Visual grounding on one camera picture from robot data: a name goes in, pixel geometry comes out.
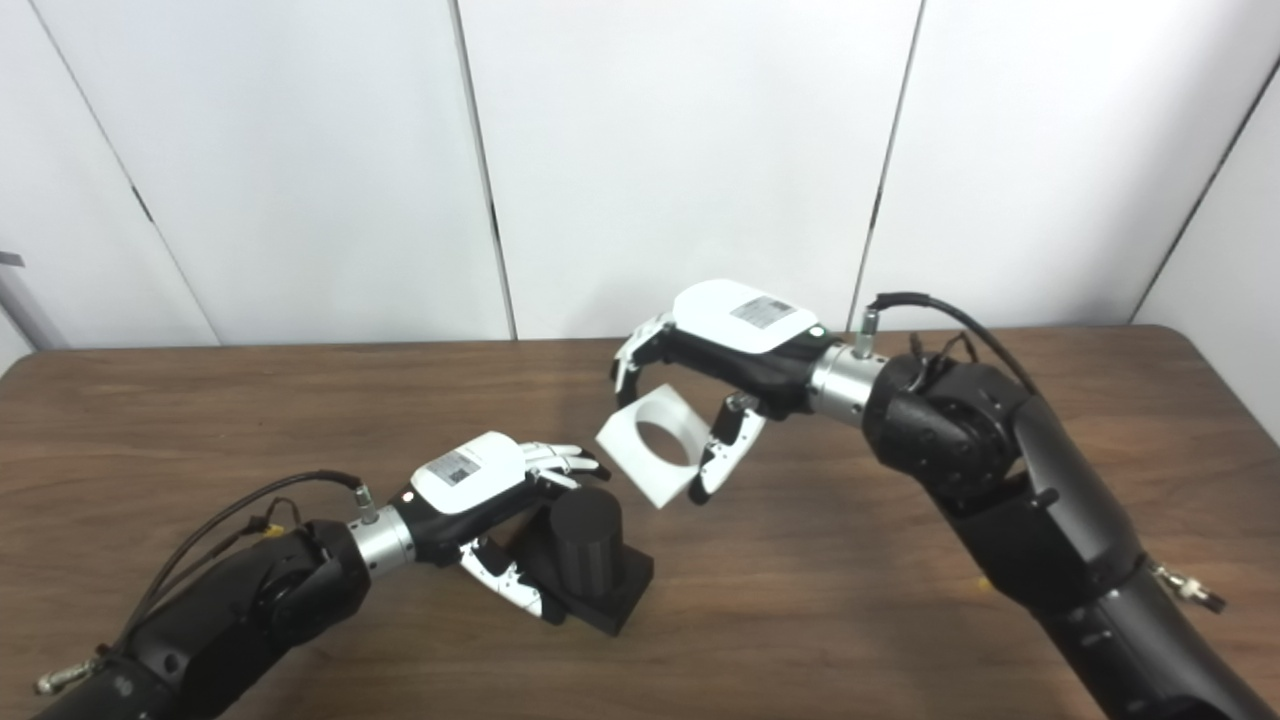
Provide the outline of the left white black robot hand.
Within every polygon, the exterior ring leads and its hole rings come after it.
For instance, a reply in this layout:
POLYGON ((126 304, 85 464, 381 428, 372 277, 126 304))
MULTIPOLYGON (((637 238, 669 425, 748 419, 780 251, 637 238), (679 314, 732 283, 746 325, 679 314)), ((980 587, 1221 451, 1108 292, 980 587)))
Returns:
POLYGON ((518 442, 490 430, 416 469, 390 506, 415 562, 460 566, 517 609, 559 625, 564 605, 490 533, 581 488, 586 477, 609 480, 611 470, 581 446, 518 442))

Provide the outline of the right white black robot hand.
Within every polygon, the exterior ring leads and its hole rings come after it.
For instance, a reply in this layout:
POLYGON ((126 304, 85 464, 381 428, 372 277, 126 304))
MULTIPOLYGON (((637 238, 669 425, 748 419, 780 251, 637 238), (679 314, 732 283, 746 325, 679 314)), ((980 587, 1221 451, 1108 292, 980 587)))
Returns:
POLYGON ((745 459, 769 421, 812 415, 812 374, 837 342, 806 309, 737 281, 696 283, 672 309, 639 325, 614 354, 618 407, 637 400, 645 366, 677 364, 730 387, 721 402, 689 498, 707 503, 745 459))

